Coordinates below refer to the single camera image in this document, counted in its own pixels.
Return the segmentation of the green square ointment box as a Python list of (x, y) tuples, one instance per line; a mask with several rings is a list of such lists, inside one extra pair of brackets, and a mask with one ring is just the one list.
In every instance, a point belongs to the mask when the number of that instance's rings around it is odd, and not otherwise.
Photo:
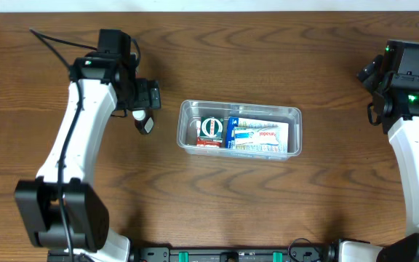
[(202, 117), (199, 137), (202, 140), (223, 141), (224, 119)]

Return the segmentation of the red medicine sachet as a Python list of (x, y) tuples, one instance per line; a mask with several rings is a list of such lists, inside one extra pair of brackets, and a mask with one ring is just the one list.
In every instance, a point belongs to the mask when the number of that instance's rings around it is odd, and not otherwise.
[(201, 120), (196, 120), (196, 145), (200, 147), (220, 148), (221, 142), (216, 140), (202, 140), (201, 139)]

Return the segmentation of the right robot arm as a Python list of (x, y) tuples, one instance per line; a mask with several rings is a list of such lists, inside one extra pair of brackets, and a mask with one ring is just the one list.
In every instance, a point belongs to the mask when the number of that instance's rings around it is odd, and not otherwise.
[(419, 43), (387, 41), (357, 78), (372, 96), (369, 122), (383, 128), (397, 159), (406, 236), (387, 247), (341, 239), (324, 251), (324, 260), (419, 261)]

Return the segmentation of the black bottle white cap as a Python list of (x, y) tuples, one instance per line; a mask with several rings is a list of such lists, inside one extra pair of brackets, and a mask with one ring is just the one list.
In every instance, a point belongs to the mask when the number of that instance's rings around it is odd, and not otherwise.
[(153, 113), (151, 110), (137, 110), (132, 112), (135, 121), (135, 127), (141, 135), (148, 135), (153, 127)]

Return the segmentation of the white medicine box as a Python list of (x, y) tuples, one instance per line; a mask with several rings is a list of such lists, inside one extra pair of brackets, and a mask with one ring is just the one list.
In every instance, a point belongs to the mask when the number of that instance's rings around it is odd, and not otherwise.
[(288, 134), (280, 127), (235, 127), (232, 147), (250, 151), (286, 151)]

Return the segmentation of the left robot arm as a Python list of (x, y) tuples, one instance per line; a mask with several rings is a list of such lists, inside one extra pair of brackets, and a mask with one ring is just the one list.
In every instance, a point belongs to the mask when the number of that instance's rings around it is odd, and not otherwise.
[(52, 150), (33, 180), (21, 180), (15, 201), (31, 244), (61, 261), (131, 261), (130, 240), (109, 225), (93, 189), (105, 127), (132, 115), (139, 131), (153, 128), (158, 84), (137, 78), (141, 54), (126, 33), (103, 29), (96, 47), (67, 64), (68, 105)]

